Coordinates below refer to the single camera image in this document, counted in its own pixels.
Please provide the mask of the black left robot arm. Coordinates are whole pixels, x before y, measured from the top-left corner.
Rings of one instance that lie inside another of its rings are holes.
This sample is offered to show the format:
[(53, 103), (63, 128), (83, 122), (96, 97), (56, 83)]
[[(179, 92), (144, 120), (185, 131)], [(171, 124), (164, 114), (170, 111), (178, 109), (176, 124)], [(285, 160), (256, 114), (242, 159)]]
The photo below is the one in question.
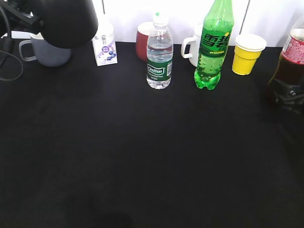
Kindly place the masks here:
[(98, 19), (91, 0), (2, 0), (0, 34), (40, 33), (49, 44), (76, 48), (92, 40)]

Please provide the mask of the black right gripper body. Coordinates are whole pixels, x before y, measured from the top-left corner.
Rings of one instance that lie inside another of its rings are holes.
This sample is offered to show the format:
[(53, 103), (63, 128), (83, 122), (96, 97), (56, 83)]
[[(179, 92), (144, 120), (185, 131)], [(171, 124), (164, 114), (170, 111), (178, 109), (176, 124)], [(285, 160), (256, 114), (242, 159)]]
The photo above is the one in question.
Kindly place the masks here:
[(290, 85), (274, 79), (268, 84), (268, 88), (274, 104), (297, 114), (304, 113), (304, 80), (299, 85)]

